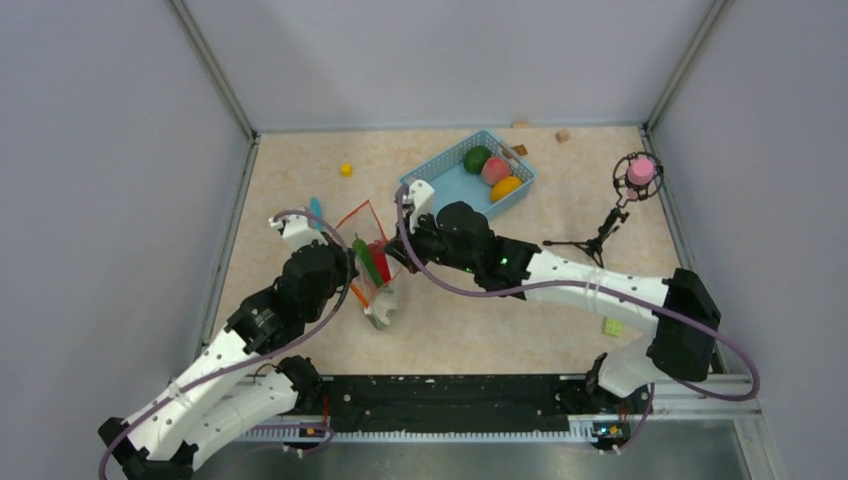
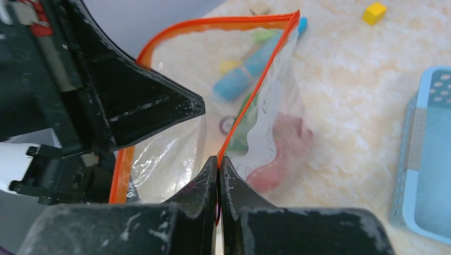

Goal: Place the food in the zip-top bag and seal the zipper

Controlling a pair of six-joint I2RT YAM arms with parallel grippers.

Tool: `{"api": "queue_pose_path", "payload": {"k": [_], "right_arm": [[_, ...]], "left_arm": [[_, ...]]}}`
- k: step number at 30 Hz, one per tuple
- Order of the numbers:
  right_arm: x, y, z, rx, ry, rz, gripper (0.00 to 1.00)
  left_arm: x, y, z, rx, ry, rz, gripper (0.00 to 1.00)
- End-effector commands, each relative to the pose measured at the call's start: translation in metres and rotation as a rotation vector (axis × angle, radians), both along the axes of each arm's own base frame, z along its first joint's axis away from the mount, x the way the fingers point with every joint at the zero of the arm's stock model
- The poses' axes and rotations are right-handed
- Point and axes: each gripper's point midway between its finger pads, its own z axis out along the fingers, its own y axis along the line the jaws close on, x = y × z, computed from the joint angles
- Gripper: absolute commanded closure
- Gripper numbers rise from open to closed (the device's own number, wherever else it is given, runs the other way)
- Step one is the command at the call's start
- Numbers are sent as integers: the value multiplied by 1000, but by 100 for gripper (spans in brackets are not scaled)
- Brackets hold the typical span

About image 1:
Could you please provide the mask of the red tomato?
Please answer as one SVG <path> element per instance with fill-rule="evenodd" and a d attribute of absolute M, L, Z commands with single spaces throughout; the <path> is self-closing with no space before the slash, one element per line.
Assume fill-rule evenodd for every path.
<path fill-rule="evenodd" d="M 379 241 L 375 241 L 370 243 L 368 248 L 382 282 L 388 283 L 391 280 L 391 271 L 389 269 L 387 257 L 384 253 L 383 244 Z"/>

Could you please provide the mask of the green chili pepper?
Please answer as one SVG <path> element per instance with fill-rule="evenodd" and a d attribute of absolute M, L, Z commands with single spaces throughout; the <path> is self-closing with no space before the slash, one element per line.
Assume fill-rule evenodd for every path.
<path fill-rule="evenodd" d="M 382 282 L 382 279 L 380 278 L 380 275 L 377 272 L 377 268 L 369 252 L 368 244 L 364 240 L 356 236 L 353 240 L 352 246 L 354 252 L 357 254 L 360 261 L 362 262 L 362 265 L 365 267 L 365 270 L 367 271 L 371 281 L 377 288 L 381 287 L 384 283 Z"/>

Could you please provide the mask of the clear zip top bag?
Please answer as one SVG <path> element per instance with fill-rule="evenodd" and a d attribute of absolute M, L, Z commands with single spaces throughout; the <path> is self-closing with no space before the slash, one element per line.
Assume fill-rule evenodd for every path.
<path fill-rule="evenodd" d="M 399 315 L 399 293 L 393 287 L 399 270 L 384 252 L 388 238 L 371 202 L 365 200 L 348 213 L 337 224 L 337 231 L 352 248 L 359 272 L 351 290 L 366 320 L 377 331 L 384 331 Z"/>

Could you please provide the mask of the orange green mango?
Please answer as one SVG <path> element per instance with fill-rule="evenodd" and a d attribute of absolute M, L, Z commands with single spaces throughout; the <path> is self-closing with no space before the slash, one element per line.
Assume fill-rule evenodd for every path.
<path fill-rule="evenodd" d="M 394 306 L 381 307 L 379 305 L 372 305 L 365 310 L 366 319 L 378 331 L 387 329 L 396 314 L 397 309 Z"/>

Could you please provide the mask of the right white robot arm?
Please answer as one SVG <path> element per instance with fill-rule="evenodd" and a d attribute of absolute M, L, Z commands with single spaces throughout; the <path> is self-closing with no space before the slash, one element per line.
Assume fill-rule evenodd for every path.
<path fill-rule="evenodd" d="M 423 180 L 395 193 L 397 235 L 390 254 L 410 272 L 459 295 L 562 304 L 640 332 L 626 347 L 595 361 L 586 385 L 594 409 L 612 412 L 661 378 L 690 383 L 707 378 L 720 314 L 694 272 L 678 268 L 670 277 L 644 277 L 567 260 L 535 243 L 495 234 L 486 216 L 465 202 L 434 212 L 434 197 Z"/>

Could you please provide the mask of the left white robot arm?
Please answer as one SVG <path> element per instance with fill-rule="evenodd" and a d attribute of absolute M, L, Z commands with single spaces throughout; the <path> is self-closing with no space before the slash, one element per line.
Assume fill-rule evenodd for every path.
<path fill-rule="evenodd" d="M 292 357 L 244 391 L 237 384 L 265 362 L 316 335 L 344 303 L 354 253 L 326 221 L 284 210 L 269 221 L 292 249 L 274 282 L 248 296 L 200 356 L 150 404 L 98 429 L 127 479 L 189 479 L 218 450 L 277 414 L 319 404 L 320 378 Z"/>

